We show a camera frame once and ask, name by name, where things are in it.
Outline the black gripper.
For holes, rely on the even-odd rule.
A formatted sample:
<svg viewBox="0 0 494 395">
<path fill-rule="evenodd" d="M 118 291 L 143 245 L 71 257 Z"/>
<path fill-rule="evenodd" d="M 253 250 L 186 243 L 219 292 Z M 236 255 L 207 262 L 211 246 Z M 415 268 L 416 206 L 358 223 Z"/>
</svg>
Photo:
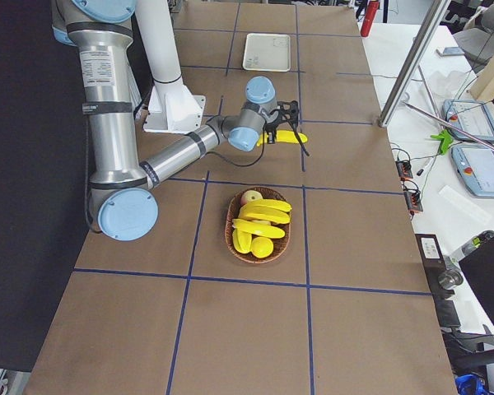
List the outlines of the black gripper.
<svg viewBox="0 0 494 395">
<path fill-rule="evenodd" d="M 263 126 L 263 131 L 267 133 L 267 144 L 274 144 L 276 142 L 276 131 L 280 123 L 281 115 L 279 111 L 272 111 L 266 116 L 266 123 Z"/>
</svg>

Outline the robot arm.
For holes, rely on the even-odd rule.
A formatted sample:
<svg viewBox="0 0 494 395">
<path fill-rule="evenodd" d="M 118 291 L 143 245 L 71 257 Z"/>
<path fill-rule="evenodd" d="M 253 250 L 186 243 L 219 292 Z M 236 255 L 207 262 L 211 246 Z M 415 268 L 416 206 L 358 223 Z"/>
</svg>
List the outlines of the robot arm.
<svg viewBox="0 0 494 395">
<path fill-rule="evenodd" d="M 55 38 L 79 53 L 96 170 L 86 187 L 86 218 L 118 241 L 143 237 L 156 224 L 155 186 L 223 142 L 251 151 L 273 128 L 282 103 L 266 77 L 252 78 L 236 116 L 202 123 L 197 96 L 184 84 L 165 1 L 54 1 Z M 147 160 L 137 157 L 127 51 L 139 29 L 153 80 L 156 114 L 179 140 Z"/>
</svg>

